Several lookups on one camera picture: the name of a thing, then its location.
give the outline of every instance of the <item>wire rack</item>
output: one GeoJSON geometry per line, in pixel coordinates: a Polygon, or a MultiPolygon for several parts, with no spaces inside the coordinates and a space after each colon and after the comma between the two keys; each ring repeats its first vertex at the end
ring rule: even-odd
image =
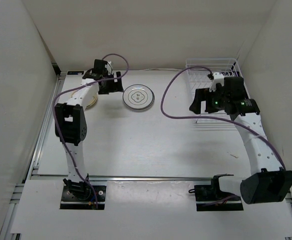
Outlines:
{"type": "MultiPolygon", "coordinates": [[[[239,64],[234,58],[189,58],[186,60],[186,67],[204,66],[212,70],[212,72],[221,72],[224,76],[237,76],[242,77],[239,64]]],[[[209,88],[211,86],[211,80],[207,77],[208,71],[204,69],[190,69],[188,74],[188,90],[191,102],[195,97],[196,89],[209,88]]],[[[206,106],[203,102],[201,105],[201,116],[207,116],[205,112],[206,106]]],[[[210,113],[209,116],[220,117],[230,119],[230,117],[224,112],[219,111],[216,113],[210,113]]],[[[233,129],[235,126],[231,123],[222,122],[213,119],[195,119],[194,123],[199,128],[222,128],[233,129]]]]}

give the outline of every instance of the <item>beige wall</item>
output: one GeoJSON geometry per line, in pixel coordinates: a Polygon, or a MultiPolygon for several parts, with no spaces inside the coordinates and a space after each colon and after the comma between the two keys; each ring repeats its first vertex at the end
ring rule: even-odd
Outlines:
{"type": "Polygon", "coordinates": [[[275,0],[23,0],[61,70],[122,54],[132,69],[243,60],[275,0]]]}
{"type": "Polygon", "coordinates": [[[28,167],[56,76],[20,0],[0,0],[0,229],[28,167]]]}
{"type": "Polygon", "coordinates": [[[292,170],[292,0],[277,1],[242,70],[267,136],[292,170]]]}

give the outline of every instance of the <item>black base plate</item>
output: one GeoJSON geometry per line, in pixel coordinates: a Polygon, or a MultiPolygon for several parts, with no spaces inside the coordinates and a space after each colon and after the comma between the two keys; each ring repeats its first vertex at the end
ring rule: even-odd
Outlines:
{"type": "Polygon", "coordinates": [[[90,204],[91,196],[86,200],[80,200],[76,198],[73,194],[68,191],[68,187],[64,185],[62,190],[61,200],[60,200],[60,209],[76,209],[76,210],[104,210],[105,209],[105,200],[106,200],[106,186],[93,185],[97,193],[97,202],[98,209],[96,209],[94,204],[90,204]]]}
{"type": "Polygon", "coordinates": [[[197,202],[197,212],[206,212],[206,211],[243,211],[243,206],[240,197],[234,197],[229,199],[225,204],[216,204],[210,206],[204,206],[206,202],[215,202],[220,199],[223,199],[227,196],[232,195],[229,192],[220,192],[220,195],[216,197],[215,191],[212,189],[211,185],[195,185],[195,195],[197,202]]]}

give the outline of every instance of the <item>wire basket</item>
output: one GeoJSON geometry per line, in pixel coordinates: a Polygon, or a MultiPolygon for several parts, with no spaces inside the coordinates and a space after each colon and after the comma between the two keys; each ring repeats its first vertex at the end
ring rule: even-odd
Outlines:
{"type": "MultiPolygon", "coordinates": [[[[189,58],[186,60],[186,67],[193,66],[204,66],[210,68],[212,72],[220,72],[224,76],[234,76],[242,77],[239,64],[234,58],[189,58]]],[[[209,88],[211,86],[211,80],[207,77],[208,71],[205,69],[189,69],[188,74],[188,90],[191,102],[195,97],[196,89],[209,88]]],[[[208,113],[205,112],[205,103],[201,104],[201,114],[200,116],[207,116],[208,113]]],[[[230,119],[230,117],[224,112],[219,111],[216,113],[210,113],[209,116],[220,117],[225,119],[230,119]]],[[[231,123],[218,121],[214,119],[195,119],[194,123],[200,128],[222,128],[222,129],[233,129],[235,126],[231,123]]]]}

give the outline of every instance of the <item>white dish rack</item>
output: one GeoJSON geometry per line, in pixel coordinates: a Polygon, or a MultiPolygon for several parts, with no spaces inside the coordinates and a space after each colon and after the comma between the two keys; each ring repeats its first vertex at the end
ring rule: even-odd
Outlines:
{"type": "MultiPolygon", "coordinates": [[[[189,58],[186,60],[186,67],[192,66],[204,66],[210,68],[212,72],[221,72],[225,76],[238,76],[242,77],[242,73],[239,67],[239,64],[235,58],[189,58]]],[[[196,89],[209,88],[211,86],[211,80],[207,77],[208,71],[205,69],[189,69],[187,70],[188,74],[188,91],[191,102],[195,97],[196,89]]],[[[206,106],[204,103],[201,105],[201,114],[200,116],[214,116],[225,119],[230,119],[230,117],[224,112],[219,111],[216,113],[208,114],[205,112],[206,106]]],[[[199,128],[207,128],[217,130],[224,129],[235,129],[235,126],[231,123],[218,121],[214,119],[194,119],[195,126],[199,128]]]]}

